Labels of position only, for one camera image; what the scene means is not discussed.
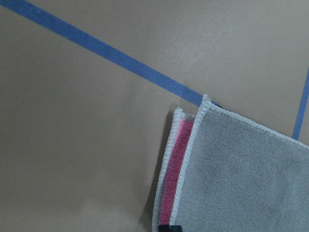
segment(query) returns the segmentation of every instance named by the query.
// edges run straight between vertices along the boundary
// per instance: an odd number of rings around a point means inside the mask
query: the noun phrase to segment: beige surface
[[[31,2],[292,134],[306,1]],[[150,231],[169,112],[197,107],[3,7],[0,17],[0,231]]]

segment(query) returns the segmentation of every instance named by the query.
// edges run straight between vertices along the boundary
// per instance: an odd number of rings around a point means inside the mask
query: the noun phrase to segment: blue tape
[[[305,80],[304,91],[303,91],[303,95],[302,95],[302,98],[299,104],[298,114],[297,114],[294,131],[292,135],[292,138],[296,140],[298,140],[299,135],[300,135],[300,130],[303,124],[304,116],[305,116],[308,97],[309,97],[309,69],[308,69],[307,77]]]
[[[29,2],[0,0],[0,4],[197,106],[202,102],[202,95]]]

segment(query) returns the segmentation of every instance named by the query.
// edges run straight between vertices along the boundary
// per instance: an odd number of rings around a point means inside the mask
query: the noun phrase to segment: black object
[[[159,232],[183,232],[181,226],[159,225]]]

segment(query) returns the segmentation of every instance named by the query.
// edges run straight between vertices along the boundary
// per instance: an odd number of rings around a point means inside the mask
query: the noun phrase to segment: gray towel
[[[183,232],[308,232],[308,177],[308,146],[215,106],[205,96],[169,224],[181,225]],[[160,208],[156,204],[162,196],[157,195],[155,208]]]

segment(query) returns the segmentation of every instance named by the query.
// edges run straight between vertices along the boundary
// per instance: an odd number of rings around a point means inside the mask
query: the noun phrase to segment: towel
[[[211,103],[178,108],[153,231],[309,231],[309,147]]]

